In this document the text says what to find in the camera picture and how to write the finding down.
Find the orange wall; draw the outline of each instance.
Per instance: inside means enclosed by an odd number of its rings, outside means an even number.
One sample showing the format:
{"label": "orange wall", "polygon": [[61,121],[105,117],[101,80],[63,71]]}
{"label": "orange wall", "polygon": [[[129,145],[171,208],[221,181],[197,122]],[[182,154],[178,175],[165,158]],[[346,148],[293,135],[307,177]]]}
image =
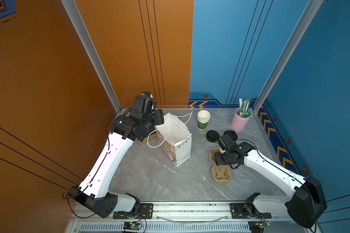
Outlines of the orange wall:
{"label": "orange wall", "polygon": [[92,168],[114,109],[61,1],[15,7],[0,19],[0,127],[75,175],[0,129],[1,143],[59,174],[0,144],[1,159],[49,180],[0,159],[0,232],[63,232],[62,192]]}
{"label": "orange wall", "polygon": [[187,107],[193,1],[76,1],[122,106],[150,91],[159,107]]}

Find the vent grille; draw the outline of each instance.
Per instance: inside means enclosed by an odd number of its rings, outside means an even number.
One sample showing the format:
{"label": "vent grille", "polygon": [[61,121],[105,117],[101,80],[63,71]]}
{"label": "vent grille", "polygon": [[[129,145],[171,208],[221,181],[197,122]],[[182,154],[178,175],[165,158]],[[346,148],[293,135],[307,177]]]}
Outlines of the vent grille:
{"label": "vent grille", "polygon": [[[80,225],[79,230],[88,231],[115,231],[121,232],[123,229],[123,223],[101,223],[101,222],[84,222]],[[232,231],[232,232],[250,232],[247,221],[243,222],[226,222],[226,223],[214,223],[210,225],[181,225],[164,222],[148,222],[146,232],[215,232],[215,231]]]}
{"label": "vent grille", "polygon": [[123,224],[83,223],[81,230],[121,230]]}
{"label": "vent grille", "polygon": [[176,225],[176,224],[149,224],[150,231],[201,231],[204,230],[249,230],[248,224],[211,224],[211,225]]}

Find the blue wall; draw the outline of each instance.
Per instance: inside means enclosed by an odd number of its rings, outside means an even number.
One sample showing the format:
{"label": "blue wall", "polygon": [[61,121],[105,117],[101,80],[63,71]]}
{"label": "blue wall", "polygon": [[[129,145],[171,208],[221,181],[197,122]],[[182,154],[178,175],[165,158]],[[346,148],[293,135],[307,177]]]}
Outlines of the blue wall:
{"label": "blue wall", "polygon": [[221,104],[256,98],[306,4],[195,0],[190,92],[211,93]]}
{"label": "blue wall", "polygon": [[347,232],[341,228],[350,229],[342,220],[350,218],[350,0],[322,3],[268,99],[322,183],[328,200],[322,230]]}

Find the black line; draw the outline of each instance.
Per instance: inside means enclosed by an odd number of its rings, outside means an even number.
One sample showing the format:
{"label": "black line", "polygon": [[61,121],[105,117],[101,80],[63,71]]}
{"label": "black line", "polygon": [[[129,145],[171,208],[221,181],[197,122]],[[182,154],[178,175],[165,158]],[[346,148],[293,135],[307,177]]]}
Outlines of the black line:
{"label": "black line", "polygon": [[246,67],[246,70],[245,70],[245,73],[244,73],[244,76],[243,76],[243,80],[241,80],[241,83],[240,83],[240,87],[238,88],[238,91],[237,91],[237,94],[236,94],[236,97],[235,97],[235,101],[236,101],[236,98],[237,98],[238,93],[239,93],[239,91],[240,91],[241,85],[243,84],[243,81],[244,81],[244,78],[245,78],[247,69],[249,68],[250,61],[252,60],[252,57],[253,57],[253,54],[254,54],[254,51],[255,51],[255,47],[256,47],[257,44],[258,44],[259,37],[261,36],[262,30],[263,30],[263,26],[265,25],[265,22],[266,22],[268,13],[270,12],[270,9],[271,9],[271,6],[272,6],[272,3],[273,3],[273,2],[274,2],[274,0],[272,0],[271,5],[270,5],[270,7],[268,8],[268,12],[267,12],[266,18],[265,18],[265,20],[263,21],[263,25],[262,25],[261,31],[260,31],[260,33],[259,33],[259,35],[258,35],[257,42],[256,42],[255,45],[254,45],[254,49],[253,49],[253,52],[252,52],[252,56],[250,57],[249,63],[247,64],[247,67]]}
{"label": "black line", "polygon": [[[13,13],[11,13],[11,14],[9,14],[9,15],[12,15],[12,14],[14,14],[15,12],[13,12]],[[0,19],[1,18],[4,18],[4,17],[7,17],[7,16],[9,16],[9,15],[6,15],[6,16],[3,16],[3,17],[0,17]]]}
{"label": "black line", "polygon": [[157,75],[157,85],[158,85],[158,92],[159,92],[159,101],[161,103],[161,107],[162,107],[162,98],[161,98],[161,91],[159,90],[159,81],[158,81],[158,72],[157,72],[157,63],[156,63],[156,56],[154,54],[154,45],[153,45],[153,37],[151,35],[151,26],[150,26],[150,19],[149,19],[149,10],[148,10],[148,2],[147,0],[145,0],[146,4],[147,4],[147,12],[148,12],[148,21],[149,21],[149,30],[150,30],[150,38],[152,40],[152,49],[153,49],[153,57],[154,57],[154,66],[156,68],[156,75]]}
{"label": "black line", "polygon": [[156,95],[156,89],[154,88],[154,80],[153,80],[153,73],[151,71],[151,65],[150,65],[150,59],[149,59],[149,51],[148,51],[148,44],[147,44],[147,37],[145,36],[145,30],[144,30],[144,21],[143,21],[143,15],[141,14],[141,7],[140,7],[140,1],[137,0],[139,3],[139,9],[140,9],[140,16],[141,16],[141,23],[143,24],[143,32],[144,32],[144,39],[145,39],[145,45],[147,46],[147,54],[148,54],[148,61],[149,61],[149,68],[150,68],[150,75],[152,76],[152,83],[153,83],[153,91],[154,91],[154,98],[157,101],[157,95]]}
{"label": "black line", "polygon": [[329,213],[329,212],[333,212],[333,211],[337,211],[337,210],[344,210],[344,209],[348,209],[348,208],[350,208],[350,206],[349,206],[349,207],[345,207],[345,208],[341,208],[341,209],[336,209],[336,210],[331,210],[331,211],[323,212],[323,214]]}
{"label": "black line", "polygon": [[241,72],[243,71],[243,68],[244,68],[244,65],[245,65],[245,61],[246,61],[246,58],[247,58],[247,54],[249,53],[250,46],[252,45],[252,41],[253,41],[253,39],[254,39],[254,35],[255,35],[255,32],[256,32],[257,27],[258,27],[258,24],[259,24],[259,20],[261,19],[263,9],[265,8],[265,5],[266,5],[266,1],[267,1],[267,0],[265,0],[265,3],[263,4],[262,10],[261,10],[261,14],[259,15],[257,25],[255,26],[254,33],[253,33],[253,36],[252,36],[252,40],[250,41],[249,48],[247,49],[246,56],[245,56],[245,59],[244,59],[244,63],[243,63],[243,65],[242,65],[242,67],[241,67],[240,74],[238,75],[238,79],[237,79],[237,82],[236,82],[236,86],[235,86],[235,89],[233,90],[233,93],[232,93],[232,96],[231,96],[231,100],[229,101],[229,104],[231,104],[233,95],[235,94],[236,87],[237,87],[237,84],[238,84],[238,80],[240,79]]}
{"label": "black line", "polygon": [[227,104],[228,96],[229,96],[229,93],[231,91],[233,81],[235,80],[235,75],[236,75],[236,71],[237,71],[237,68],[238,68],[238,64],[240,63],[241,55],[243,54],[243,51],[244,51],[247,35],[249,34],[250,26],[252,25],[253,18],[254,18],[254,15],[255,15],[255,11],[257,10],[258,2],[259,2],[259,0],[257,1],[257,4],[255,5],[255,9],[254,9],[254,13],[253,13],[253,16],[252,16],[252,20],[250,21],[249,29],[247,30],[247,33],[246,33],[243,49],[241,50],[240,57],[238,58],[238,63],[237,63],[237,66],[236,66],[235,74],[233,75],[233,79],[232,79],[232,82],[231,82],[231,86],[229,87],[229,91],[228,91],[227,99],[225,100],[225,104]]}
{"label": "black line", "polygon": [[34,149],[33,147],[29,146],[27,143],[25,143],[24,141],[22,141],[21,139],[19,139],[18,137],[14,136],[13,134],[9,133],[8,131],[6,131],[5,129],[1,128],[0,129],[2,131],[4,131],[5,133],[9,134],[10,136],[14,137],[15,139],[17,139],[18,141],[22,142],[23,144],[25,144],[26,146],[30,147],[31,149],[33,149],[34,151],[38,152],[39,154],[41,154],[42,156],[46,157],[47,159],[49,159],[50,161],[54,162],[55,164],[57,164],[58,166],[62,167],[63,169],[65,169],[66,171],[70,172],[69,170],[67,170],[66,168],[64,168],[63,166],[59,165],[58,163],[56,163],[55,161],[51,160],[50,158],[48,158],[47,156],[43,155],[42,153],[40,153],[39,151],[37,151],[36,149]]}
{"label": "black line", "polygon": [[[25,171],[27,171],[27,172],[33,174],[33,175],[36,175],[35,173],[33,173],[33,172],[29,171],[29,170],[26,170],[26,169],[24,169],[24,168],[21,168],[20,166],[15,165],[14,163],[11,163],[11,162],[9,162],[9,161],[6,161],[6,160],[3,159],[3,158],[0,158],[0,160],[5,161],[5,162],[7,162],[7,163],[9,163],[9,164],[11,164],[11,165],[13,165],[13,166],[16,166],[16,167],[22,169],[22,170],[25,170]],[[56,183],[54,183],[54,182],[52,182],[52,181],[50,181],[50,180],[48,180],[48,179],[46,179],[46,178],[44,178],[44,177],[41,177],[41,176],[39,176],[39,175],[36,175],[36,176],[37,176],[37,177],[40,177],[40,178],[42,178],[42,179],[44,179],[44,180],[46,180],[46,181],[49,181],[49,182],[51,182],[52,184],[55,184],[55,185],[57,185],[57,186],[59,186],[59,187],[61,187],[61,188],[64,188],[64,189],[68,190],[67,188],[62,187],[61,185],[56,184]]]}
{"label": "black line", "polygon": [[47,169],[47,170],[53,172],[54,174],[59,175],[60,177],[64,178],[65,180],[68,180],[68,181],[70,181],[71,183],[78,185],[77,183],[74,183],[74,182],[72,182],[71,180],[69,180],[69,179],[67,179],[67,178],[65,178],[65,177],[63,177],[63,176],[61,176],[60,174],[58,174],[58,173],[52,171],[51,169],[49,169],[49,168],[47,168],[47,167],[41,165],[41,164],[38,163],[37,161],[32,160],[31,158],[25,156],[24,154],[21,154],[20,152],[18,152],[18,151],[16,151],[16,150],[14,150],[13,148],[11,148],[11,147],[5,145],[4,143],[0,142],[0,144],[3,145],[3,146],[5,146],[5,147],[7,147],[7,148],[9,148],[9,149],[11,149],[12,151],[16,152],[17,154],[20,154],[20,155],[22,155],[23,157],[28,158],[29,160],[33,161],[34,163],[36,163],[36,164],[42,166],[43,168],[45,168],[45,169]]}
{"label": "black line", "polygon": [[156,19],[156,9],[154,7],[154,0],[153,0],[153,9],[154,9],[154,20],[156,22],[156,32],[157,32],[157,44],[158,44],[158,54],[159,54],[159,65],[161,67],[161,78],[162,78],[162,89],[163,89],[163,100],[164,100],[164,106],[166,107],[166,98],[165,98],[165,87],[163,85],[163,73],[162,73],[162,63],[161,63],[161,53],[159,52],[159,40],[158,40],[158,29],[157,29],[157,19]]}
{"label": "black line", "polygon": [[350,218],[344,218],[344,219],[339,219],[339,220],[333,220],[333,221],[327,221],[327,222],[322,222],[322,223],[332,223],[332,222],[337,222],[337,221],[343,221],[343,220],[349,220]]}
{"label": "black line", "polygon": [[337,200],[337,199],[340,199],[340,198],[344,198],[344,197],[347,197],[347,196],[350,196],[350,194],[345,195],[345,196],[341,196],[341,197],[339,197],[339,198],[334,198],[334,199],[331,199],[331,200],[329,200],[329,201],[334,201],[334,200]]}

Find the mounting plate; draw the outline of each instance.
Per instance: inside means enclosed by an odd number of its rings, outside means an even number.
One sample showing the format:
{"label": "mounting plate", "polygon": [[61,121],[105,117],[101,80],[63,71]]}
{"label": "mounting plate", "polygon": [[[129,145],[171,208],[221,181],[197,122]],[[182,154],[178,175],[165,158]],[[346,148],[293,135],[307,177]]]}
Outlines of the mounting plate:
{"label": "mounting plate", "polygon": [[[151,219],[153,215],[153,203],[140,203],[139,211],[143,211],[145,219]],[[114,212],[113,219],[140,219],[141,216],[138,214],[134,218],[129,218],[126,212]]]}
{"label": "mounting plate", "polygon": [[[238,219],[238,218],[251,218],[247,216],[247,213],[244,208],[245,203],[230,203],[229,207],[231,208],[231,214],[232,218]],[[264,218],[272,218],[270,213],[263,213],[262,214]]]}

